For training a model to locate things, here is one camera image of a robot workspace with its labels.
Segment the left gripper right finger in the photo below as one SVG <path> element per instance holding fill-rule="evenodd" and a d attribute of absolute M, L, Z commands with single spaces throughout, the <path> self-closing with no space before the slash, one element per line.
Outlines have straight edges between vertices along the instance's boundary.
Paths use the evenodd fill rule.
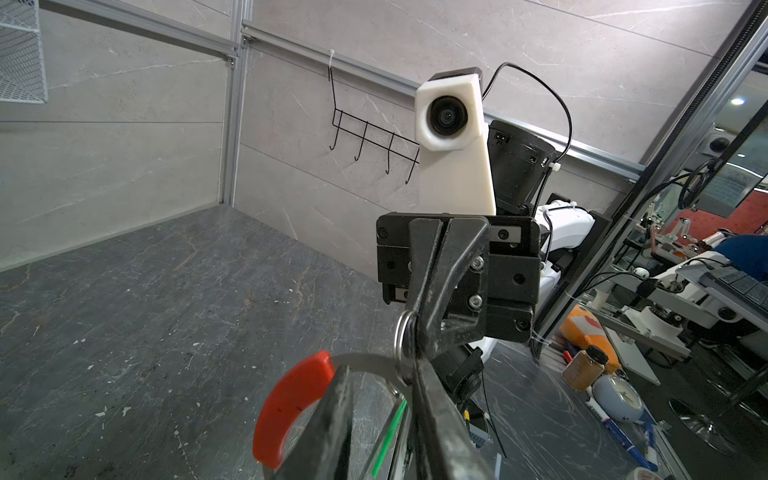
<path fill-rule="evenodd" d="M 415 361 L 412 387 L 416 478 L 494 479 L 429 361 Z"/>

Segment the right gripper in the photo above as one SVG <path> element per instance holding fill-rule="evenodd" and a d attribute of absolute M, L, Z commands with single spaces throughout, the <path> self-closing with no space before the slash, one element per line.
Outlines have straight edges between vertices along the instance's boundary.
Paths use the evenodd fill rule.
<path fill-rule="evenodd" d="M 410 354 L 484 337 L 524 343 L 539 297 L 540 228 L 528 216 L 389 213 L 376 222 L 386 303 L 411 313 Z"/>

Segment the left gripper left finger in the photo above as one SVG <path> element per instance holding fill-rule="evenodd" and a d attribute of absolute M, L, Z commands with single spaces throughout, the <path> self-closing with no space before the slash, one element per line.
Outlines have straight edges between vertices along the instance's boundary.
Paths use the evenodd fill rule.
<path fill-rule="evenodd" d="M 273 479 L 347 479 L 354 396 L 351 368 L 341 367 Z"/>

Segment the green tagged key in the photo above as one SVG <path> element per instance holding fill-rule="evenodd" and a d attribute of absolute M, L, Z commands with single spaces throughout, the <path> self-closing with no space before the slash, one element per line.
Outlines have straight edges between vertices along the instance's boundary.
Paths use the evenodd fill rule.
<path fill-rule="evenodd" d="M 376 479 L 379 476 L 379 473 L 384 464 L 384 460 L 386 459 L 387 452 L 389 451 L 395 434 L 399 430 L 399 426 L 407 406 L 408 402 L 405 399 L 401 399 L 399 401 L 397 407 L 394 408 L 391 412 L 387 427 L 382 431 L 382 434 L 380 435 L 377 449 L 375 453 L 371 455 L 370 460 L 370 475 L 373 479 Z"/>

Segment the metal keyring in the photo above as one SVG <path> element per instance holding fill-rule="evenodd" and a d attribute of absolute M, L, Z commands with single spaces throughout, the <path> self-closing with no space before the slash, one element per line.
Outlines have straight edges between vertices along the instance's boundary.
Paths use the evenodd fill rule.
<path fill-rule="evenodd" d="M 398 319 L 395 339 L 394 339 L 394 356 L 393 357 L 385 357 L 382 355 L 369 354 L 369 353 L 349 353 L 349 354 L 341 354 L 341 355 L 333 356 L 328 352 L 331 355 L 331 360 L 332 360 L 335 373 L 338 368 L 343 366 L 349 366 L 353 371 L 372 374 L 382 379 L 387 385 L 388 393 L 393 398 L 392 410 L 397 407 L 401 399 L 405 399 L 408 402 L 408 406 L 403 415 L 402 421 L 399 426 L 399 430 L 395 434 L 395 437 L 391 443 L 391 446 L 389 448 L 389 451 L 387 452 L 386 459 L 385 459 L 385 460 L 389 459 L 393 466 L 400 464 L 403 470 L 407 469 L 405 465 L 406 463 L 405 454 L 407 452 L 408 421 L 410 420 L 409 403 L 411 402 L 411 387 L 407 385 L 405 380 L 403 379 L 404 368 L 401 364 L 401 360 L 403 359 L 403 349 L 402 349 L 403 340 L 404 340 L 406 329 L 410 324 L 410 321 L 411 321 L 411 313 L 408 310 L 404 311 Z M 390 411 L 387 417 L 387 425 L 388 425 L 388 420 L 390 418 L 392 410 Z M 373 479 L 370 475 L 371 455 L 375 453 L 377 449 L 378 441 L 380 439 L 380 435 L 382 434 L 382 431 L 387 427 L 387 425 L 382 428 L 376 440 L 375 447 L 369 454 L 369 457 L 365 464 L 365 468 L 363 469 L 360 475 L 362 479 Z M 273 474 L 275 473 L 276 470 L 268 469 L 267 467 L 264 467 L 262 464 L 261 466 L 262 466 L 264 477 L 266 479 L 272 479 Z"/>

